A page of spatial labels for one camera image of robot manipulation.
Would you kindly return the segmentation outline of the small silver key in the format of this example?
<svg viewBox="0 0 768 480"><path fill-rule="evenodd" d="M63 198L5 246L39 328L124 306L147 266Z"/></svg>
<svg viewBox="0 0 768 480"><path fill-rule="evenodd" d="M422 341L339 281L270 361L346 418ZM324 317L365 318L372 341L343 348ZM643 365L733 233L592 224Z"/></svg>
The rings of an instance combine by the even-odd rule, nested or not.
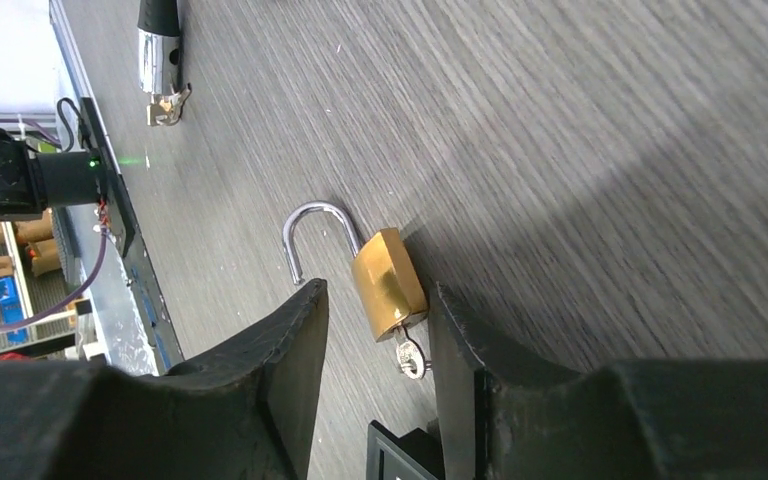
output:
<svg viewBox="0 0 768 480"><path fill-rule="evenodd" d="M431 363L420 345L413 340L404 326L394 330L397 342L396 357L402 373L412 380L422 380L431 369Z"/></svg>

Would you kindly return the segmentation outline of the red cable lock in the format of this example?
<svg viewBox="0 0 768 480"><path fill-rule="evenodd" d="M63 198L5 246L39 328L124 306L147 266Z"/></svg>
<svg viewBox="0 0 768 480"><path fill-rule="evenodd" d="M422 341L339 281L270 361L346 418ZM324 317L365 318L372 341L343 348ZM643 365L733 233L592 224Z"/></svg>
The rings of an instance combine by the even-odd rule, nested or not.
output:
<svg viewBox="0 0 768 480"><path fill-rule="evenodd" d="M178 2L142 0L137 28L141 90L160 96L176 93L180 78L181 37Z"/></svg>

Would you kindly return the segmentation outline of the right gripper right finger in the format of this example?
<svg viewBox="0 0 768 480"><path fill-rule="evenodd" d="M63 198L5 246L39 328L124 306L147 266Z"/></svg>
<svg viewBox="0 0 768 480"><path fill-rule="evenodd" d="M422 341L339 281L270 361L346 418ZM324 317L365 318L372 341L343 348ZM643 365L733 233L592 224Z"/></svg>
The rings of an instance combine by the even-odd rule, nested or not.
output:
<svg viewBox="0 0 768 480"><path fill-rule="evenodd" d="M549 361L490 324L449 286L429 297L428 334L445 474L485 479L495 430L494 396L554 386L581 373Z"/></svg>

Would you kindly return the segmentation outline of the silver key bunch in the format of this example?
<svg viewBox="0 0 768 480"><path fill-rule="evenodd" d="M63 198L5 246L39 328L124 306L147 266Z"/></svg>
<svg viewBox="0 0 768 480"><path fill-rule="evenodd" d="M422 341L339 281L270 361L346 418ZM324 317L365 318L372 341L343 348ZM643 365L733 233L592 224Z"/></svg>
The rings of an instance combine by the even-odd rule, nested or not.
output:
<svg viewBox="0 0 768 480"><path fill-rule="evenodd" d="M170 95L151 94L146 106L147 125L150 127L174 126L180 119L183 106L191 95L191 85L187 83L178 92Z"/></svg>

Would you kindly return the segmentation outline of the small brass padlock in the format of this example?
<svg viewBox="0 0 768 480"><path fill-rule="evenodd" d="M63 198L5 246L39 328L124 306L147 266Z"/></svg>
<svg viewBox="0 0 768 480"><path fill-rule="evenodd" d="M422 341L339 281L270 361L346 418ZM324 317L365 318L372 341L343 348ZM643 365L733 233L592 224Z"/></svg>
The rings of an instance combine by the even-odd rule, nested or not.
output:
<svg viewBox="0 0 768 480"><path fill-rule="evenodd" d="M326 201L300 205L289 214L282 228L282 244L293 283L300 285L304 282L295 245L295 229L303 217L316 212L334 216L344 229L352 254L355 288L374 340L407 341L408 329L426 318L428 302L397 228L380 229L363 242L345 209Z"/></svg>

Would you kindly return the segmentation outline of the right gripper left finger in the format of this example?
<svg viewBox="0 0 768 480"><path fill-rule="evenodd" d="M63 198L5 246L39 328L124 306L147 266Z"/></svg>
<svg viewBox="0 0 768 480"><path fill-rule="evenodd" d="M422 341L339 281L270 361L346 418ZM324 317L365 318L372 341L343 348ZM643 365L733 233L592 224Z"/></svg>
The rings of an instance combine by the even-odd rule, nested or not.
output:
<svg viewBox="0 0 768 480"><path fill-rule="evenodd" d="M175 365L171 479L304 479L329 328L328 285Z"/></svg>

